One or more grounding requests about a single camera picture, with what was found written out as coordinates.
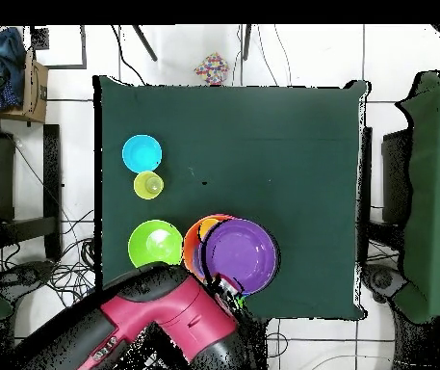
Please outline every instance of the small yellow cup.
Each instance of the small yellow cup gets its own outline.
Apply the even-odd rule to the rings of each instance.
[[[163,179],[155,172],[141,172],[134,179],[134,192],[146,200],[156,198],[162,193],[164,187]]]

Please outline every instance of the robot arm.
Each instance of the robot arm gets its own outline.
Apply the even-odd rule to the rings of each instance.
[[[64,310],[15,351],[21,370],[111,370],[151,322],[194,370],[244,370],[237,322],[179,266],[153,263]]]

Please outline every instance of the bowl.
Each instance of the bowl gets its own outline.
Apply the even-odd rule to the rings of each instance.
[[[141,172],[134,179],[134,192],[146,200],[156,198],[164,186],[163,179],[155,172]]]
[[[270,234],[249,220],[214,225],[199,247],[198,268],[237,282],[244,295],[264,289],[277,270],[278,250]]]
[[[136,135],[128,139],[123,146],[122,159],[132,172],[152,172],[162,161],[162,148],[153,137]]]
[[[215,219],[220,222],[223,220],[234,219],[234,217],[226,214],[213,214],[198,220],[191,228],[189,228],[189,231],[187,231],[184,237],[184,264],[185,267],[201,281],[204,279],[204,274],[201,273],[199,268],[194,266],[194,252],[197,250],[200,243],[199,228],[207,219]]]
[[[170,223],[150,220],[139,225],[128,242],[129,258],[136,268],[154,261],[178,265],[182,260],[182,235]]]
[[[204,237],[206,236],[207,232],[209,231],[209,229],[215,225],[216,223],[219,223],[220,220],[211,218],[211,219],[206,219],[204,220],[200,226],[199,226],[199,239],[202,241],[204,239]]]

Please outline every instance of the yellow cup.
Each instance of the yellow cup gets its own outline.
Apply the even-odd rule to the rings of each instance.
[[[219,221],[216,219],[206,219],[201,223],[201,225],[199,226],[199,237],[201,241],[204,239],[209,229],[218,222]]]
[[[162,193],[164,187],[163,179],[155,172],[141,172],[134,179],[134,192],[146,200],[156,198]]]

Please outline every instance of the table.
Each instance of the table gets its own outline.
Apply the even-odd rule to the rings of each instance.
[[[254,314],[363,316],[353,284],[364,82],[345,89],[128,87],[101,76],[95,86],[104,283],[133,268],[127,240],[140,223],[165,220],[185,235],[201,217],[225,213],[262,225],[280,247],[277,276],[246,301]],[[122,163],[123,144],[136,134],[163,148],[155,172],[165,190],[153,200],[135,195],[135,174]]]

